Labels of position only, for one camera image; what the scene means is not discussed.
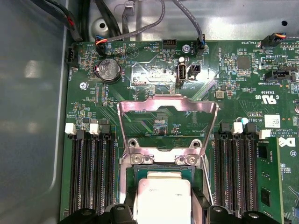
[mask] white connector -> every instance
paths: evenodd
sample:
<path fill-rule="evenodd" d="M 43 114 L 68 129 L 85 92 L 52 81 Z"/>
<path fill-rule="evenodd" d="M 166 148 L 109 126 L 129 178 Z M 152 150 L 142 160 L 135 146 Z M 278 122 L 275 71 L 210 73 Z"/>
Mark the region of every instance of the white connector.
<path fill-rule="evenodd" d="M 268 137 L 271 137 L 271 129 L 264 129 L 259 131 L 258 133 L 259 139 L 266 139 Z"/>
<path fill-rule="evenodd" d="M 66 123 L 64 132 L 67 134 L 75 135 L 77 133 L 75 124 L 74 123 Z"/>
<path fill-rule="evenodd" d="M 90 124 L 89 133 L 93 135 L 99 135 L 99 124 Z"/>
<path fill-rule="evenodd" d="M 241 134 L 243 132 L 242 122 L 234 122 L 233 127 L 230 131 L 232 134 Z"/>

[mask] gray metal panel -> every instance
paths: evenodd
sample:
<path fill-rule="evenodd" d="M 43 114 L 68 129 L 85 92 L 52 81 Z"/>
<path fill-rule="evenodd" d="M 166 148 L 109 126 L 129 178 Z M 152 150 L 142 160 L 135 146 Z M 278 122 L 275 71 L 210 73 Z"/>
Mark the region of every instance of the gray metal panel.
<path fill-rule="evenodd" d="M 121 15 L 125 0 L 106 0 L 114 12 L 121 28 Z M 207 40 L 256 40 L 274 32 L 299 34 L 298 0 L 181 0 L 195 15 Z M 129 17 L 129 30 L 143 27 L 156 21 L 161 13 L 158 0 L 135 0 L 136 15 Z M 155 28 L 142 34 L 140 41 L 175 38 L 190 40 L 196 38 L 196 31 L 187 17 L 171 0 L 165 0 L 164 20 Z M 99 27 L 100 14 L 91 4 L 90 33 L 94 36 L 107 35 Z M 281 21 L 287 21 L 286 27 Z"/>
<path fill-rule="evenodd" d="M 0 223 L 57 223 L 64 27 L 28 0 L 2 0 L 0 17 Z"/>

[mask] white label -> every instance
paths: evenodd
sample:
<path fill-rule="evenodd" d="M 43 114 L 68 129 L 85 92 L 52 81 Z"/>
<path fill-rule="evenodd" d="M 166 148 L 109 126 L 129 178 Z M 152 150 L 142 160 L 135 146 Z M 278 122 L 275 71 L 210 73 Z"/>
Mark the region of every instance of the white label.
<path fill-rule="evenodd" d="M 276 104 L 276 99 L 279 99 L 279 96 L 276 96 L 276 99 L 273 95 L 262 95 L 263 103 L 264 104 Z"/>
<path fill-rule="evenodd" d="M 265 115 L 265 127 L 273 127 L 273 128 L 280 128 L 280 115 L 273 114 Z"/>
<path fill-rule="evenodd" d="M 290 151 L 290 155 L 292 157 L 295 157 L 297 155 L 297 152 L 295 150 Z"/>
<path fill-rule="evenodd" d="M 287 138 L 287 139 L 284 139 L 284 138 L 280 137 L 280 138 L 278 139 L 278 143 L 279 143 L 279 146 L 280 146 L 280 147 L 283 147 L 283 146 L 296 147 L 296 141 L 295 141 L 295 138 Z"/>

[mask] red wire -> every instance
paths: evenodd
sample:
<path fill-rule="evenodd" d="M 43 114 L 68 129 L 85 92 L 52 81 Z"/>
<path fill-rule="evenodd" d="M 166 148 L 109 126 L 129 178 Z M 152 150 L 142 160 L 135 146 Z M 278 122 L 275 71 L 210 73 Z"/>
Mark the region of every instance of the red wire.
<path fill-rule="evenodd" d="M 69 21 L 70 25 L 73 27 L 74 26 L 74 22 L 71 20 L 70 16 L 67 17 L 67 20 Z"/>

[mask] dell logo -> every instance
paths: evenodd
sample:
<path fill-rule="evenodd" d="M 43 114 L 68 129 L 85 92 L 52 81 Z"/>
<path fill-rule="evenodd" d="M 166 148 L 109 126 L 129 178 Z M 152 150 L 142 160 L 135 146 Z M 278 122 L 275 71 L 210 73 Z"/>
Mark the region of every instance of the dell logo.
<path fill-rule="evenodd" d="M 296 147 L 296 141 L 295 141 L 295 138 L 287 138 L 287 139 L 284 139 L 284 138 L 280 137 L 280 138 L 278 139 L 278 143 L 279 143 L 279 146 L 280 146 L 280 147 L 283 147 L 283 146 Z"/>

